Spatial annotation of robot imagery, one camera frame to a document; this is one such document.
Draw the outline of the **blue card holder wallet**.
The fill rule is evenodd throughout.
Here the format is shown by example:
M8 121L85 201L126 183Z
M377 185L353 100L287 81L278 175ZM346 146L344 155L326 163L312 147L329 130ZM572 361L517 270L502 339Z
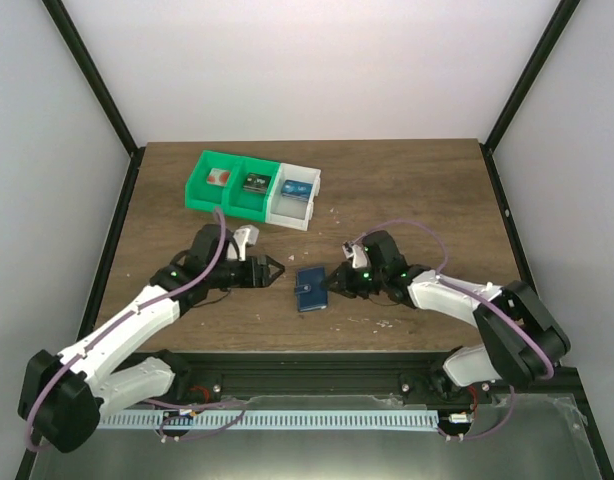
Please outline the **blue card holder wallet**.
M325 286L324 266L308 267L296 272L294 294L300 313L323 310L328 307L328 289Z

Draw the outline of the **white translucent bin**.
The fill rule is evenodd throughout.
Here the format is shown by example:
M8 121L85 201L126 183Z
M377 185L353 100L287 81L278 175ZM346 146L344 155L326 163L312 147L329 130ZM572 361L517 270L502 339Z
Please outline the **white translucent bin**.
M280 163L269 190L265 222L307 231L320 185L320 169Z

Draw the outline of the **green bin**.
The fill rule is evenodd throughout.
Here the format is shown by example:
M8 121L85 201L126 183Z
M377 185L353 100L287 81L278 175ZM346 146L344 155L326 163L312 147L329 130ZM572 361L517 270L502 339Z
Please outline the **green bin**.
M185 185L185 206L198 211L211 212L215 207L225 211L227 184L240 164L237 155L203 151Z
M265 223L268 202L279 170L279 162L237 156L226 186L226 214Z

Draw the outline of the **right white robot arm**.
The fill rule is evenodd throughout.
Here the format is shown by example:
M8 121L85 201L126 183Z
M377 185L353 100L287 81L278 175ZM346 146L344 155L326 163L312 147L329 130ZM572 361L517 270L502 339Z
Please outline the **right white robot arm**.
M385 230L345 243L343 252L344 261L323 282L328 291L362 299L384 293L398 305L437 312L479 332L481 344L454 349L429 374L428 385L442 402L455 402L478 383L526 388L548 380L571 350L563 328L523 281L478 284L411 264Z

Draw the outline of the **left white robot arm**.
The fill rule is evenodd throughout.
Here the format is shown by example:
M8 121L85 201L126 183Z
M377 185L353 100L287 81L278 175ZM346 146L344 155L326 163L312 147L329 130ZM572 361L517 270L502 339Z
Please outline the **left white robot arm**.
M285 272L268 255L250 255L259 231L207 224L192 245L160 268L124 309L57 354L41 350L28 362L18 414L29 434L70 453L101 420L134 404L164 400L170 407L191 392L191 369L169 350L140 363L122 363L159 331L202 303L211 290L266 288Z

